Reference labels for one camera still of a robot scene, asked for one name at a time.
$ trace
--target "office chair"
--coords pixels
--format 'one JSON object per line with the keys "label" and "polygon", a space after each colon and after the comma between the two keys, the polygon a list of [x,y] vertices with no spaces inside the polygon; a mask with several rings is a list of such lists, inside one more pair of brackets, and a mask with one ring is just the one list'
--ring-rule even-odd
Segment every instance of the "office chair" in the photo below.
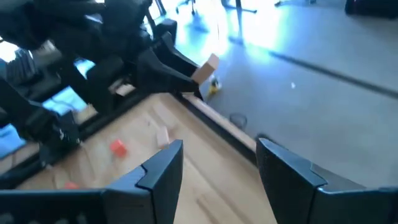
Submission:
{"label": "office chair", "polygon": [[184,1],[184,2],[181,2],[181,3],[175,8],[175,12],[176,12],[177,14],[180,13],[178,7],[182,6],[183,4],[188,4],[189,2],[191,2],[191,6],[192,6],[192,15],[195,15],[196,12],[195,12],[195,8],[194,8],[193,6],[195,5],[196,0],[186,0],[186,1]]}

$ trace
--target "small wooden block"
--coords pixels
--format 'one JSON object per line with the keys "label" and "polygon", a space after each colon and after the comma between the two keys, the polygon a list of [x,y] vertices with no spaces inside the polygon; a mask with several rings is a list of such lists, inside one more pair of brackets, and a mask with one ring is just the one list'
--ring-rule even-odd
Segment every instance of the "small wooden block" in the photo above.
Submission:
{"label": "small wooden block", "polygon": [[134,86],[132,85],[121,85],[117,90],[116,93],[121,95],[121,96],[126,96],[130,92],[134,90]]}
{"label": "small wooden block", "polygon": [[65,184],[65,189],[70,189],[70,190],[79,189],[79,186],[78,186],[76,183],[67,182],[67,183]]}
{"label": "small wooden block", "polygon": [[127,149],[124,146],[123,142],[119,139],[112,142],[111,144],[112,152],[118,157],[124,157],[127,154]]}
{"label": "small wooden block", "polygon": [[198,68],[192,75],[192,79],[201,85],[217,68],[220,59],[215,54],[211,54],[210,58]]}
{"label": "small wooden block", "polygon": [[157,147],[159,149],[164,149],[170,144],[169,132],[167,131],[167,128],[165,126],[157,130],[156,140],[157,140]]}
{"label": "small wooden block", "polygon": [[81,124],[85,122],[86,120],[90,119],[94,115],[96,115],[98,112],[95,110],[93,105],[87,105],[85,109],[79,111],[79,112],[74,112],[74,117],[75,121],[77,124]]}

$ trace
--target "wooden table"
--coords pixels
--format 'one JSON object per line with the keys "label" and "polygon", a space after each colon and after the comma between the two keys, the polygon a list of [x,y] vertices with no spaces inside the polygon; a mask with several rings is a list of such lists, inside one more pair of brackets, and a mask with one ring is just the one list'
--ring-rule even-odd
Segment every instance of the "wooden table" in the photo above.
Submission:
{"label": "wooden table", "polygon": [[[255,150],[255,142],[249,136],[194,96],[187,98]],[[155,135],[162,126],[170,130],[171,139],[182,139],[184,145],[175,223],[276,223],[258,170],[169,94],[148,97],[90,137],[81,149],[18,188],[61,189],[69,181],[81,188],[104,187],[159,150]],[[109,150],[115,139],[126,145],[125,158],[114,157]],[[35,152],[35,145],[17,151],[0,161],[0,172]]]}

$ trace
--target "black robotic mechanism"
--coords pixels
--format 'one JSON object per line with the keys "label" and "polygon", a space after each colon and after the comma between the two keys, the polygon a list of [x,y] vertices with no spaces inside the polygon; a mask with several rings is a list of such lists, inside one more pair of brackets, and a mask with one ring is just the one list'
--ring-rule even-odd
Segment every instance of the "black robotic mechanism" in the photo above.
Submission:
{"label": "black robotic mechanism", "polygon": [[[171,26],[152,23],[153,36],[142,28],[150,4],[147,0],[105,0],[104,4],[85,0],[0,2],[0,36],[27,50],[37,49],[50,39],[62,53],[62,59],[51,65],[52,72],[60,77],[60,86],[71,86],[99,112],[76,124],[71,113],[47,110],[0,79],[3,119],[25,139],[42,145],[38,154],[0,176],[0,189],[13,189],[56,163],[80,141],[151,93],[169,92],[258,164],[278,223],[398,222],[396,188],[365,189],[266,140],[257,142],[254,155],[227,130],[189,105],[180,93],[194,92],[200,97],[198,84],[190,78],[197,66],[174,49],[174,22]],[[86,78],[74,66],[81,58],[95,64]],[[117,94],[114,87],[125,83],[136,89],[125,96]],[[182,142],[175,141],[99,190],[2,190],[0,223],[173,223],[182,156]]]}
{"label": "black robotic mechanism", "polygon": [[398,16],[398,2],[395,0],[346,0],[345,12],[395,19]]}
{"label": "black robotic mechanism", "polygon": [[367,189],[257,140],[257,163],[278,223],[397,223],[398,188]]}

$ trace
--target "wooden block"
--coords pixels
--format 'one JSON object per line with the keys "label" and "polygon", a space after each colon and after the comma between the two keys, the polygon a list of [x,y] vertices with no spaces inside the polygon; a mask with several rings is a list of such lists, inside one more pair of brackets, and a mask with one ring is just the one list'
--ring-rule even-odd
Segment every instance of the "wooden block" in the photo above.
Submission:
{"label": "wooden block", "polygon": [[169,133],[165,126],[161,127],[156,132],[157,146],[159,149],[164,149],[170,144]]}
{"label": "wooden block", "polygon": [[75,112],[73,115],[75,117],[76,123],[81,124],[96,115],[97,113],[98,112],[95,110],[93,105],[87,105],[85,109],[79,112]]}
{"label": "wooden block", "polygon": [[77,185],[76,183],[73,182],[67,182],[65,184],[65,189],[69,189],[69,190],[75,190],[75,189],[79,189],[79,185]]}
{"label": "wooden block", "polygon": [[126,96],[127,94],[129,94],[130,92],[132,92],[134,90],[134,86],[132,85],[121,85],[117,90],[116,93],[121,95],[121,96]]}
{"label": "wooden block", "polygon": [[217,55],[211,54],[210,58],[193,73],[191,78],[201,85],[218,68],[219,62]]}

